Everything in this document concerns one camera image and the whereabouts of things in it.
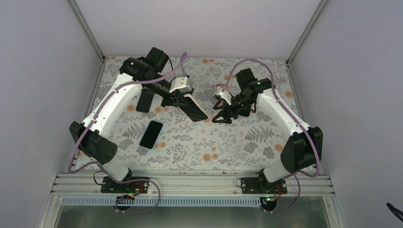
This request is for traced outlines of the bare black smartphone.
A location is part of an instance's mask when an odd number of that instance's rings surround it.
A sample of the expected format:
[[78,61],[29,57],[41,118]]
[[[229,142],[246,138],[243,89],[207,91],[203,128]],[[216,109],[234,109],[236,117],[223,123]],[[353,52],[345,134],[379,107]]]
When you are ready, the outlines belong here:
[[148,113],[150,111],[153,98],[154,93],[151,90],[144,88],[141,91],[140,97],[138,99],[136,111],[141,113]]

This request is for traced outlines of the dark phone case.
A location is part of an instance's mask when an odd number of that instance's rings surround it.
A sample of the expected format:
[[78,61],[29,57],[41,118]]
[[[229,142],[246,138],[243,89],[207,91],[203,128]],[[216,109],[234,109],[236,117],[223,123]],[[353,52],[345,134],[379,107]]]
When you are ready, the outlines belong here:
[[238,109],[238,116],[249,117],[251,113],[256,112],[256,104],[254,105],[241,105]]

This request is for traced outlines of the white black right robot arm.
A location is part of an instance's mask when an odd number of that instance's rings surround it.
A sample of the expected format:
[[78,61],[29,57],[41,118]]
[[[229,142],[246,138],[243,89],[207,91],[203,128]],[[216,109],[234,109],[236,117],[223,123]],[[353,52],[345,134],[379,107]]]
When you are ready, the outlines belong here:
[[288,137],[280,159],[258,172],[258,189],[262,193],[270,193],[279,180],[320,163],[323,132],[297,117],[277,95],[270,79],[258,80],[249,68],[237,73],[236,79],[241,89],[238,95],[233,96],[220,86],[216,88],[214,97],[217,103],[213,108],[219,112],[212,121],[230,124],[255,106],[266,112]]

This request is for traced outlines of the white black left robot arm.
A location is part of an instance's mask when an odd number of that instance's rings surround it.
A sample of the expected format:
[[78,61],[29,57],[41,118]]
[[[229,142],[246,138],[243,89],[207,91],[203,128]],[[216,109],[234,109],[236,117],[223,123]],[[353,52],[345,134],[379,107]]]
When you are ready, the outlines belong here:
[[108,140],[110,131],[122,111],[144,88],[148,88],[167,101],[171,106],[188,106],[189,102],[180,92],[179,87],[172,87],[166,79],[176,71],[184,71],[187,53],[183,52],[180,62],[166,75],[161,75],[169,56],[163,51],[152,48],[145,57],[129,57],[119,69],[119,73],[110,87],[108,94],[82,122],[73,122],[70,127],[75,145],[69,163],[73,162],[77,150],[93,161],[72,170],[75,174],[85,167],[95,164],[113,182],[120,192],[127,192],[132,187],[131,170],[117,156],[117,145]]

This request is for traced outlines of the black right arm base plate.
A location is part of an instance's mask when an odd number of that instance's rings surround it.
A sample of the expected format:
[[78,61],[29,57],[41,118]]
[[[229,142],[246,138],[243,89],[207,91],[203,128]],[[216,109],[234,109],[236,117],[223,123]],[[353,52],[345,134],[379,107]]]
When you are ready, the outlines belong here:
[[287,185],[284,179],[269,182],[263,169],[258,171],[256,177],[242,177],[240,187],[243,194],[287,194]]

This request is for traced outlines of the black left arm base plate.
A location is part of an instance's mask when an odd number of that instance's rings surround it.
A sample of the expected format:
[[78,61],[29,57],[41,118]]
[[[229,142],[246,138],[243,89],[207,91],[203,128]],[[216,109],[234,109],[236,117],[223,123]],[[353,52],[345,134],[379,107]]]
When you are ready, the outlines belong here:
[[149,178],[148,177],[131,177],[129,179],[125,179],[124,181],[135,180],[130,183],[117,183],[113,181],[109,177],[104,177],[101,193],[116,193],[116,194],[138,194],[138,193],[147,193],[149,186]]

